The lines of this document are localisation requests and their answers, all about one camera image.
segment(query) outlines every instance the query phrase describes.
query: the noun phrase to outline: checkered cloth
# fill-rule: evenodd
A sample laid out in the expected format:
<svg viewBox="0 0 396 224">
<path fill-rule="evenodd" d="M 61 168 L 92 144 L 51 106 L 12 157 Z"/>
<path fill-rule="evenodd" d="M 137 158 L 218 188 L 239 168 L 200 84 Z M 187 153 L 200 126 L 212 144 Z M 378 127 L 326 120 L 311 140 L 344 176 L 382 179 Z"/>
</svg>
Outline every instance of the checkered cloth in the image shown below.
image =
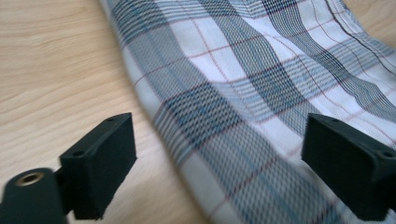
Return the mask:
<svg viewBox="0 0 396 224">
<path fill-rule="evenodd" d="M 343 2 L 102 4 L 142 105 L 212 221 L 359 222 L 301 162 L 308 113 L 396 148 L 396 53 Z"/>
</svg>

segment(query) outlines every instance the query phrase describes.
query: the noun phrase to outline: screw hole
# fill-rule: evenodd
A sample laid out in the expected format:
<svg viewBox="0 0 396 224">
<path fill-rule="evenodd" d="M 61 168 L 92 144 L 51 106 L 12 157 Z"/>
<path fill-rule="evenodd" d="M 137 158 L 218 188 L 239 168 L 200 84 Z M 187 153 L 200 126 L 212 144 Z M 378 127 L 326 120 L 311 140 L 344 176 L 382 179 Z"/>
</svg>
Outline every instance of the screw hole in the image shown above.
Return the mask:
<svg viewBox="0 0 396 224">
<path fill-rule="evenodd" d="M 32 185 L 32 184 L 38 182 L 40 179 L 42 179 L 43 176 L 44 176 L 43 173 L 32 173 L 29 175 L 25 175 L 25 176 L 21 177 L 20 179 L 18 179 L 17 185 L 20 187 Z"/>
<path fill-rule="evenodd" d="M 84 151 L 75 151 L 75 152 L 73 152 L 73 156 L 74 157 L 79 157 L 79 156 L 82 156 L 82 155 L 84 155 Z"/>
<path fill-rule="evenodd" d="M 390 153 L 390 152 L 382 152 L 382 155 L 385 156 L 385 157 L 389 157 L 389 158 L 393 158 L 394 157 L 393 153 Z"/>
</svg>

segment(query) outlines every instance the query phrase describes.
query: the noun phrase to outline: wood grain surface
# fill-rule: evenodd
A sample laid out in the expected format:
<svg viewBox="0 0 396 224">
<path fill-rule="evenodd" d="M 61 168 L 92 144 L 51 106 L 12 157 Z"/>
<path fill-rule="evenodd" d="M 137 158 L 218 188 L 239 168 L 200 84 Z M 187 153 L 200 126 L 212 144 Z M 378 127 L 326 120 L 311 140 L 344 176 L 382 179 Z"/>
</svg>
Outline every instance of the wood grain surface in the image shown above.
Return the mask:
<svg viewBox="0 0 396 224">
<path fill-rule="evenodd" d="M 346 3 L 370 35 L 396 47 L 396 1 Z M 128 111 L 139 159 L 98 223 L 207 223 L 136 98 L 99 2 L 0 1 L 0 186 L 29 169 L 58 169 L 85 133 Z"/>
</svg>

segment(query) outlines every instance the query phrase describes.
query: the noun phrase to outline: navy stripe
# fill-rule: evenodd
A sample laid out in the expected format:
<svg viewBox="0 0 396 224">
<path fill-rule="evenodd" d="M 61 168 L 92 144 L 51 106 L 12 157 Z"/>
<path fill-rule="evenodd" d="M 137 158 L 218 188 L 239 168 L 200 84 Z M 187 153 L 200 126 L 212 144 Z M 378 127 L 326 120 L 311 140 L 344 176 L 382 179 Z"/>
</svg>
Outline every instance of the navy stripe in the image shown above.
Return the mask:
<svg viewBox="0 0 396 224">
<path fill-rule="evenodd" d="M 295 88 L 265 37 L 241 19 L 226 1 L 201 3 L 226 36 L 260 97 L 283 122 L 303 135 L 306 115 L 319 111 Z"/>
<path fill-rule="evenodd" d="M 378 57 L 381 56 L 380 53 L 379 53 L 380 51 L 375 49 L 375 46 L 380 47 L 382 50 L 384 50 L 384 52 L 386 52 L 386 51 L 393 51 L 394 52 L 394 50 L 392 50 L 391 48 L 387 48 L 384 44 L 382 44 L 382 46 L 381 46 L 381 43 L 379 41 L 376 41 L 377 43 L 375 43 L 372 38 L 367 38 L 367 37 L 369 37 L 368 35 L 365 35 L 364 38 L 361 38 L 361 35 L 351 35 L 344 28 L 344 26 L 341 24 L 341 22 L 338 20 L 338 18 L 335 17 L 334 13 L 332 12 L 332 8 L 330 7 L 329 2 L 326 2 L 326 4 L 327 4 L 327 8 L 329 9 L 329 11 L 332 13 L 332 17 L 333 17 L 334 21 L 338 23 L 339 27 L 343 30 L 343 32 L 345 34 L 349 35 L 350 37 L 352 37 L 352 39 L 354 39 L 356 42 L 358 42 L 361 47 L 368 49 L 369 52 L 367 52 L 367 54 L 374 54 L 374 56 L 375 56 L 374 58 L 376 60 L 379 60 Z M 344 3 L 342 3 L 342 6 L 344 7 L 346 13 L 348 13 L 348 15 L 352 18 L 352 20 L 355 23 L 358 23 L 356 21 L 355 17 L 350 13 L 350 10 L 347 8 L 347 6 Z M 393 75 L 396 75 L 396 71 L 394 70 L 394 68 L 396 68 L 396 67 L 394 65 L 391 68 L 391 70 L 393 70 L 393 71 L 391 71 L 389 68 L 387 68 L 384 64 L 383 64 L 383 66 L 384 66 L 384 68 L 386 70 L 388 70 L 389 73 L 391 73 Z"/>
<path fill-rule="evenodd" d="M 188 139 L 190 150 L 202 148 L 209 138 L 243 122 L 227 100 L 210 84 L 188 90 L 164 103 L 176 119 L 182 134 Z M 182 163 L 189 154 L 190 152 L 184 149 L 176 155 L 176 160 Z"/>
<path fill-rule="evenodd" d="M 135 37 L 167 25 L 161 11 L 151 1 L 119 1 L 112 14 L 122 45 L 128 45 Z"/>
</svg>

